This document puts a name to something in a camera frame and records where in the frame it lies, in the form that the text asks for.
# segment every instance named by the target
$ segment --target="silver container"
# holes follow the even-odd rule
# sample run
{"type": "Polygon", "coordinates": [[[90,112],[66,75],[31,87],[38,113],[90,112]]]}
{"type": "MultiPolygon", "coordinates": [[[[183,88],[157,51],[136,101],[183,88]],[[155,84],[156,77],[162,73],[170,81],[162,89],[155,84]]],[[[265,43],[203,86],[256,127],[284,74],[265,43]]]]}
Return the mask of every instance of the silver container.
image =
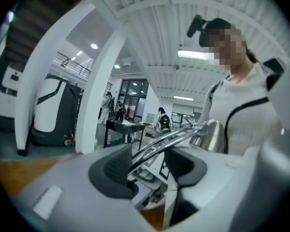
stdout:
{"type": "Polygon", "coordinates": [[[202,148],[211,152],[223,153],[224,151],[224,128],[217,120],[208,120],[203,129],[194,135],[189,144],[193,148],[202,148]]]}

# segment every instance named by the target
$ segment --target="black table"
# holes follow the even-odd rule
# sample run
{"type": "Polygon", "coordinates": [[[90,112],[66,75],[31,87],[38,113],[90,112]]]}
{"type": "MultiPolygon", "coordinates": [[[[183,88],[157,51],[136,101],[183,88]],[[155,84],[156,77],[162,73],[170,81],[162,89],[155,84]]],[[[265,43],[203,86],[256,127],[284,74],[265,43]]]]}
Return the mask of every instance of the black table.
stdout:
{"type": "Polygon", "coordinates": [[[142,131],[141,139],[140,140],[135,139],[136,141],[140,141],[140,146],[139,146],[139,150],[140,150],[141,142],[143,139],[143,133],[145,130],[145,125],[123,125],[119,121],[107,120],[106,121],[105,136],[104,136],[104,146],[103,146],[104,148],[106,148],[108,146],[107,145],[108,130],[113,130],[113,131],[121,133],[122,134],[122,138],[121,138],[122,144],[125,143],[126,135],[128,135],[130,133],[137,132],[137,131],[142,131]]]}

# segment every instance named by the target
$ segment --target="table leg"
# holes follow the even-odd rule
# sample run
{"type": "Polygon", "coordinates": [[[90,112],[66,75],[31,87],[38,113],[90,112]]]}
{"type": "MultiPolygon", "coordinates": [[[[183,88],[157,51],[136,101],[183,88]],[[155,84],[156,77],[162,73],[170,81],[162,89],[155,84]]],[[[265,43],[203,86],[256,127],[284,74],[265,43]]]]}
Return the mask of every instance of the table leg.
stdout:
{"type": "Polygon", "coordinates": [[[143,133],[144,133],[144,130],[142,130],[142,135],[141,135],[141,140],[140,140],[139,150],[141,149],[141,143],[142,143],[142,139],[143,139],[143,133]]]}
{"type": "Polygon", "coordinates": [[[107,145],[107,136],[108,136],[108,128],[106,127],[103,148],[106,148],[106,145],[107,145]]]}

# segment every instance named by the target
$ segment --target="staircase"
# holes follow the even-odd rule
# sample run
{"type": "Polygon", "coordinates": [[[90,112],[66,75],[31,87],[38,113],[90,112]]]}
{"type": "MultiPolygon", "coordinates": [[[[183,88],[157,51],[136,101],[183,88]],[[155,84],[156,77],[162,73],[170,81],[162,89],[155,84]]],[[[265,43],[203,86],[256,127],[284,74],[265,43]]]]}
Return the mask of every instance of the staircase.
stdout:
{"type": "Polygon", "coordinates": [[[7,32],[1,59],[24,67],[37,43],[80,0],[21,0],[7,32]]]}

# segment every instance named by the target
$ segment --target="railing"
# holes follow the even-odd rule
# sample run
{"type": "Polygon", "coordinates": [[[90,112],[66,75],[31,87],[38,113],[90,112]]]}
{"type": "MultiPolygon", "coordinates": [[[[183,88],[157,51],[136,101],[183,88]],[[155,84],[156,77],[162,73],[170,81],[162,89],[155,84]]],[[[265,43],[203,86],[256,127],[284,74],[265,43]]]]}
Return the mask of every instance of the railing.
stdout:
{"type": "Polygon", "coordinates": [[[77,75],[83,76],[86,79],[89,78],[90,70],[69,59],[67,56],[60,52],[56,53],[53,62],[62,66],[63,68],[69,69],[71,72],[75,72],[77,75]]]}

